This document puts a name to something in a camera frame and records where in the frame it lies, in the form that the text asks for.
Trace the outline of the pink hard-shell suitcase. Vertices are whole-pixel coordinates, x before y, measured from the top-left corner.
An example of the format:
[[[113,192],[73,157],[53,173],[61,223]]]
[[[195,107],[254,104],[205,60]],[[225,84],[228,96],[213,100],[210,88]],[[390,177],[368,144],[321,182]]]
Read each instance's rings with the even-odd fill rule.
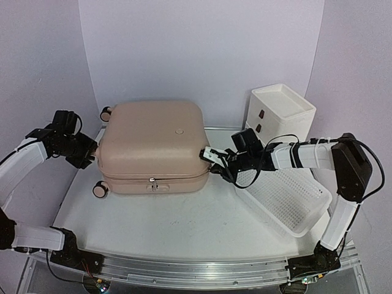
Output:
[[[175,194],[202,189],[209,145],[200,107],[186,100],[145,100],[102,109],[107,125],[95,151],[102,180],[92,193]]]

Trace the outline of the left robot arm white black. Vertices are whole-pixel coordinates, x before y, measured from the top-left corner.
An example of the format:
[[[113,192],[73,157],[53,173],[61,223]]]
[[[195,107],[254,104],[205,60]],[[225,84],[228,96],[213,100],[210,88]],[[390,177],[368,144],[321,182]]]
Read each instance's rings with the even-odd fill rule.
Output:
[[[94,141],[68,130],[34,129],[1,160],[1,196],[7,200],[38,166],[52,157],[65,157],[78,168],[85,167]],[[1,210],[1,250],[30,255],[49,254],[51,263],[97,274],[102,254],[81,249],[76,234],[66,228],[28,224],[12,219]]]

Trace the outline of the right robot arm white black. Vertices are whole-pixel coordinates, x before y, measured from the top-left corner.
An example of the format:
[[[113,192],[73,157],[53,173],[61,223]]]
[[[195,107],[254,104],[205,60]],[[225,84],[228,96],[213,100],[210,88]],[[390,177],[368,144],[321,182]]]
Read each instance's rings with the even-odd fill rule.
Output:
[[[337,200],[326,229],[313,253],[289,259],[288,269],[292,276],[304,276],[339,268],[348,231],[370,196],[374,153],[351,133],[290,143],[276,137],[263,144],[252,129],[246,129],[232,140],[234,149],[207,147],[200,158],[211,162],[211,173],[235,186],[248,207],[293,236],[303,236],[331,201],[331,194],[302,172],[334,173]]]

